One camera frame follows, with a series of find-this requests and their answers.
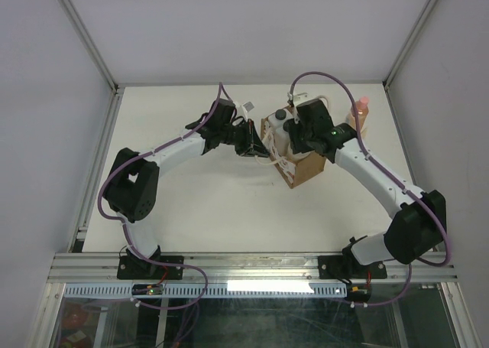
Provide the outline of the peach pink-capped bottle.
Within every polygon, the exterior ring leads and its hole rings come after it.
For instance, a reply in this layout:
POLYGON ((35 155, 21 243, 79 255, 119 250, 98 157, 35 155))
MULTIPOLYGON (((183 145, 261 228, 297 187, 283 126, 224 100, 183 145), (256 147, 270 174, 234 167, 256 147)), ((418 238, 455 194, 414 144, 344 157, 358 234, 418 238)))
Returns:
POLYGON ((348 114, 345 117, 345 122, 349 124, 353 129, 356 129, 356 124, 359 123, 361 136, 364 136, 367 132, 364 123, 369 113, 369 102, 370 100, 367 96, 361 97, 355 102, 358 116, 355 116, 353 108, 350 108, 348 114))

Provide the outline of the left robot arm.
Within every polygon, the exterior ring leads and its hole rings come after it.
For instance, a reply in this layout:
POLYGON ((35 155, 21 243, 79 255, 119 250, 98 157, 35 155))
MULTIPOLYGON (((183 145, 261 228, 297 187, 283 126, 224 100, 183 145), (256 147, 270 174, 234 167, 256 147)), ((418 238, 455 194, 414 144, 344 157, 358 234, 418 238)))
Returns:
POLYGON ((106 219, 121 222, 129 252, 135 256, 133 268, 140 276, 154 277, 160 269, 154 229, 142 223, 156 204, 160 177, 219 145, 233 146, 241 157, 269 156, 253 120, 241 117, 235 123, 235 111, 232 101, 216 99, 210 111, 188 124, 180 137, 146 153, 129 148, 117 153, 97 207, 106 219))

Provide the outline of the brown canvas bag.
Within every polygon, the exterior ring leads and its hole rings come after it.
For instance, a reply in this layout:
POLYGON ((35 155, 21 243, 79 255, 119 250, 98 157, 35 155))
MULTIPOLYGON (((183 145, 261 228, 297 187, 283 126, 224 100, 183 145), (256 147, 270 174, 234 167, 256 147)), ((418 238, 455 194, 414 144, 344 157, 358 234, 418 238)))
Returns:
POLYGON ((268 161, 262 161, 258 157, 255 159, 259 164, 274 166, 290 189, 298 187, 324 171, 326 159, 314 151, 311 151, 308 157, 297 162, 288 161, 286 156, 279 156, 274 146, 274 131, 270 127, 267 117, 261 120, 260 137, 270 152, 270 156, 268 161))

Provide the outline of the cream wide-cap bottle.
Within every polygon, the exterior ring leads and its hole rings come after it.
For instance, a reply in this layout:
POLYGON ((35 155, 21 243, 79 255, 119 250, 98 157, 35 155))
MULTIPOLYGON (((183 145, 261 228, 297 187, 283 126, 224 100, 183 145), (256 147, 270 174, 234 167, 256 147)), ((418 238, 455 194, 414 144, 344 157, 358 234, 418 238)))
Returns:
POLYGON ((288 151, 287 154, 286 154, 286 159, 288 161, 295 161, 295 162, 297 162, 297 161, 303 160, 304 158, 306 158, 308 156, 309 156, 309 152, 294 154, 293 152, 288 151))

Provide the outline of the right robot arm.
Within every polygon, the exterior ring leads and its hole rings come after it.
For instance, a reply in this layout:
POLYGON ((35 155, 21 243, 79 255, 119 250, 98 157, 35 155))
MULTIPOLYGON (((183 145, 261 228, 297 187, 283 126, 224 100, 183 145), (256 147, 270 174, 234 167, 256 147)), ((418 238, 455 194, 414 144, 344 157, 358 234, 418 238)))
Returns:
POLYGON ((369 150, 360 146, 357 132, 347 123, 334 125, 320 99, 299 104, 286 121, 293 152, 314 151, 352 175, 382 205, 391 219, 387 230, 352 238, 342 250, 342 270, 358 277, 370 264, 394 259, 408 265, 446 237, 446 200, 398 178, 369 150))

